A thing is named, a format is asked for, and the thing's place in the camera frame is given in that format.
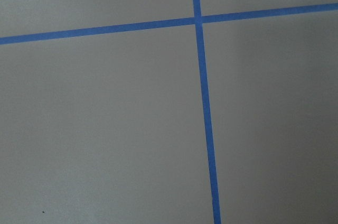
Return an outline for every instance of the gray floor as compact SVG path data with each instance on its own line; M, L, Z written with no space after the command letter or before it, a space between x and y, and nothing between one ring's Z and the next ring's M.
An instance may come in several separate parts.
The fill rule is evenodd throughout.
M201 0L204 15L338 0ZM0 37L192 0L0 0ZM338 223L338 12L204 24L222 223ZM195 27L0 45L0 223L213 223Z

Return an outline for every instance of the blue tape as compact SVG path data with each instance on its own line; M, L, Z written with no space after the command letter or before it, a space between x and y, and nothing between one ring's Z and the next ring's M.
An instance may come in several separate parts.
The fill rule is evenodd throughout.
M8 37L0 38L0 45L10 44L10 43L22 43L22 42L32 42L32 41L41 41L41 40L50 40L50 39L60 39L60 38L72 38L75 36L99 35L99 34L107 34L107 33L125 32L125 31L157 29L161 27L184 26L184 25L192 25L194 23L195 23L194 18L190 17L190 18L180 18L180 19L172 19L172 20L164 20L164 21L141 22L141 23L104 26L104 27L90 27L87 29L78 29L78 30L65 30L65 31L55 31L55 32L47 32L47 33L39 33L39 34L8 36Z
M262 17L281 16L281 15L289 15L289 14L304 14L304 13L323 12L323 11L332 11L332 10L338 10L338 3L312 5L312 6L287 7L287 8L278 8L278 9L269 9L269 10L249 11L249 12L242 12L242 13L208 15L208 16L203 16L202 21L203 23L225 22L225 21L235 21L235 20L243 20L243 19L251 19L251 18L262 18Z
M217 184L217 171L216 171L215 151L214 151L214 146L213 146L209 88L208 88L208 77L206 73L205 48L204 48L204 37L203 37L203 25L202 25L202 13L201 13L200 0L193 0L193 5L194 5L194 16L195 16L197 52L198 52L199 68L200 68L200 80L201 80L202 103L203 103L203 114L204 114L204 128L205 128L205 137L206 137L206 150L208 153L208 162L209 162L209 177L210 177L210 185L211 185L213 220L214 220L214 224L221 224L221 214L220 214L220 204L219 204L218 184Z

